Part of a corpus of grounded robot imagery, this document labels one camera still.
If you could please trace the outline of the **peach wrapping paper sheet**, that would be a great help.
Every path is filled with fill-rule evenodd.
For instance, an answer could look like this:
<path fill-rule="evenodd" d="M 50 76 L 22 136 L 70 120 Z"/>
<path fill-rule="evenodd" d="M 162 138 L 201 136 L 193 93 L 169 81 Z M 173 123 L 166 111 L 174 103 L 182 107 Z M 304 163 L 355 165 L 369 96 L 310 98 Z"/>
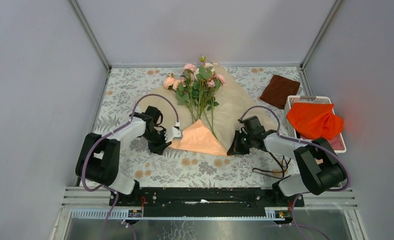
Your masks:
<path fill-rule="evenodd" d="M 213 64 L 217 73 L 225 77 L 226 83 L 215 93 L 219 103 L 214 108 L 214 128 L 217 138 L 209 130 L 205 118 L 197 123 L 192 123 L 189 110 L 178 105 L 175 92 L 160 86 L 150 92 L 139 103 L 142 111 L 148 106 L 158 108 L 163 114 L 162 126 L 171 127 L 179 117 L 180 129 L 183 131 L 181 140 L 174 140 L 170 148 L 191 152 L 205 153 L 210 155 L 226 156 L 227 150 L 232 145 L 234 133 L 241 128 L 238 119 L 257 116 L 265 130 L 276 130 L 278 123 L 272 114 L 262 108 L 256 108 L 256 102 L 248 93 L 226 72 L 219 64 Z"/>

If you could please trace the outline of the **large pink fake rose stem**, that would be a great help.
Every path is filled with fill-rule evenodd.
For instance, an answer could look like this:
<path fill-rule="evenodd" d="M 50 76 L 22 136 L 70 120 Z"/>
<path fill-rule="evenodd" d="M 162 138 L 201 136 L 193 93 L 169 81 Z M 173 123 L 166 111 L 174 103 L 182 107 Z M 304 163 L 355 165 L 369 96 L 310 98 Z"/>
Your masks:
<path fill-rule="evenodd" d="M 197 117 L 194 113 L 194 98 L 193 98 L 193 91 L 194 91 L 194 81 L 195 81 L 195 76 L 194 73 L 197 70 L 196 66 L 191 63 L 187 63 L 183 67 L 183 73 L 182 73 L 182 83 L 184 85 L 184 97 L 187 96 L 187 99 L 185 99 L 185 105 L 187 106 L 188 110 L 191 113 L 191 118 L 192 122 L 195 123 L 197 121 Z"/>

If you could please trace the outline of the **pink fake rose spray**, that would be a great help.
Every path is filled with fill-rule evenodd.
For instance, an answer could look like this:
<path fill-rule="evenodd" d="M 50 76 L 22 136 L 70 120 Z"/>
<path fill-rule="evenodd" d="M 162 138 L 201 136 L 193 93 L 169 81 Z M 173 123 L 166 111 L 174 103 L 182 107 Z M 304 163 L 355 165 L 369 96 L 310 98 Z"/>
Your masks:
<path fill-rule="evenodd" d="M 209 130 L 214 137 L 217 138 L 214 128 L 214 108 L 217 107 L 219 103 L 216 101 L 215 93 L 226 83 L 226 80 L 223 75 L 216 72 L 212 63 L 205 62 L 203 66 L 206 72 L 210 73 L 210 77 L 206 80 L 207 97 L 203 114 L 209 125 Z"/>

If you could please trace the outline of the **pale pink fake flower stem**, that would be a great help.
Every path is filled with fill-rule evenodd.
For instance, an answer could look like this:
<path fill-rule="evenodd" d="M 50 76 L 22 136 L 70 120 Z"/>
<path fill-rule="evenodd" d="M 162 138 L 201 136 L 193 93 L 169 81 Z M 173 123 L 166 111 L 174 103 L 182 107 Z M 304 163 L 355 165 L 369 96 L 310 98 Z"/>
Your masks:
<path fill-rule="evenodd" d="M 191 114 L 192 123 L 195 123 L 197 118 L 194 114 L 194 100 L 192 98 L 190 81 L 183 76 L 175 78 L 171 73 L 164 81 L 163 87 L 167 90 L 175 92 L 175 97 L 178 100 L 178 104 L 180 106 L 187 107 Z"/>

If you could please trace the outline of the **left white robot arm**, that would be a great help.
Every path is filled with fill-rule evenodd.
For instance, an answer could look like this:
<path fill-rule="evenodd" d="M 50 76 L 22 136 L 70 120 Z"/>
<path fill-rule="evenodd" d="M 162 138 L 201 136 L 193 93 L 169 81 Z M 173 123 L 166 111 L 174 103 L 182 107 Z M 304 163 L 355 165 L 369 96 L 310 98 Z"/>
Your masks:
<path fill-rule="evenodd" d="M 172 138 L 167 137 L 167 130 L 161 126 L 163 114 L 153 106 L 145 112 L 134 112 L 132 122 L 109 133 L 86 135 L 75 173 L 81 179 L 93 181 L 121 194 L 121 199 L 129 206 L 140 199 L 139 182 L 120 172 L 120 150 L 123 145 L 129 146 L 136 138 L 144 138 L 148 149 L 153 154 L 161 155 L 171 145 Z"/>

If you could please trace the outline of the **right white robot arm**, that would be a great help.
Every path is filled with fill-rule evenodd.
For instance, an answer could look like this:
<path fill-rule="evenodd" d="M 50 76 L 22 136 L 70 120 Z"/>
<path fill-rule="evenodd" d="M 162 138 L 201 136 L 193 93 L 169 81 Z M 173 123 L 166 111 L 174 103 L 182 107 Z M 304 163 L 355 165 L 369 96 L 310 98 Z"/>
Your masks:
<path fill-rule="evenodd" d="M 333 191 L 333 187 L 349 182 L 347 171 L 340 163 L 325 138 L 313 141 L 280 135 L 276 130 L 265 130 L 256 116 L 240 120 L 243 127 L 235 131 L 227 155 L 246 155 L 254 148 L 295 160 L 297 175 L 285 177 L 272 185 L 273 203 L 284 206 L 297 194 L 320 195 Z"/>

